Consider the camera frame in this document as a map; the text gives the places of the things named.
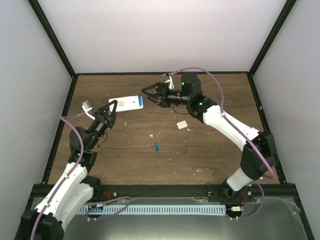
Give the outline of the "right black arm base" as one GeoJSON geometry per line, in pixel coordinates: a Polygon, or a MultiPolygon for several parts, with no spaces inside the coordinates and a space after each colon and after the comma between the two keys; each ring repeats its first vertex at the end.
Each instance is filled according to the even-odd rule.
{"type": "Polygon", "coordinates": [[[242,201],[252,201],[252,197],[244,190],[233,191],[223,184],[209,184],[206,186],[205,192],[211,202],[240,203],[242,201]]]}

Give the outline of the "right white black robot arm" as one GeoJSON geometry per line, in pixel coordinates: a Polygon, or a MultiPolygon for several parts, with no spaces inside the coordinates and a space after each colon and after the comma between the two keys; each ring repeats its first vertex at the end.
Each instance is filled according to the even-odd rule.
{"type": "Polygon", "coordinates": [[[222,183],[223,198],[229,202],[240,196],[240,190],[252,181],[275,176],[277,147],[269,130],[259,131],[226,113],[221,104],[205,96],[201,81],[194,72],[181,75],[181,88],[173,87],[172,74],[165,82],[157,82],[141,91],[161,108],[185,105],[189,115],[230,139],[242,152],[239,168],[222,183]]]}

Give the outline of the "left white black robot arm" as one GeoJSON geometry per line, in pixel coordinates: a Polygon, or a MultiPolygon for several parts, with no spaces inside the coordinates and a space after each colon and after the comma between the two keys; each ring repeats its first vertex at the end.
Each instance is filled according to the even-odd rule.
{"type": "Polygon", "coordinates": [[[34,208],[21,216],[21,239],[61,240],[71,220],[87,202],[97,202],[102,196],[100,180],[89,176],[95,164],[94,151],[100,138],[111,129],[117,117],[118,101],[112,100],[92,111],[88,101],[82,109],[92,120],[88,129],[73,126],[66,117],[60,119],[69,127],[70,156],[56,184],[34,208]]]}

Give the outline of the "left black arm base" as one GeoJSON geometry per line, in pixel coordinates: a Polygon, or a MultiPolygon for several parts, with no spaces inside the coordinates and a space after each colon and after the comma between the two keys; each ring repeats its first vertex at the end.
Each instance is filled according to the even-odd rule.
{"type": "Polygon", "coordinates": [[[87,203],[97,203],[113,200],[118,196],[116,185],[97,184],[93,187],[93,196],[87,203]]]}

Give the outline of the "white battery cover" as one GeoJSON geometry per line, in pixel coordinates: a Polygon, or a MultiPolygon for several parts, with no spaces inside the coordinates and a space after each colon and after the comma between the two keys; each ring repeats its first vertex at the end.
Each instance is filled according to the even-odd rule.
{"type": "Polygon", "coordinates": [[[177,122],[176,126],[179,130],[182,130],[188,127],[188,123],[185,120],[183,120],[183,121],[177,122]]]}

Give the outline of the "white remote control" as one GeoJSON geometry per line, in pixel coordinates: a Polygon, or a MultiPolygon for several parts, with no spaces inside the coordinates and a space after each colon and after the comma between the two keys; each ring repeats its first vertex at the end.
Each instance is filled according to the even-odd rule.
{"type": "Polygon", "coordinates": [[[117,109],[116,109],[117,113],[118,112],[133,111],[133,110],[140,110],[144,107],[144,105],[139,106],[138,95],[111,98],[108,100],[108,102],[111,102],[113,100],[118,101],[117,109]]]}

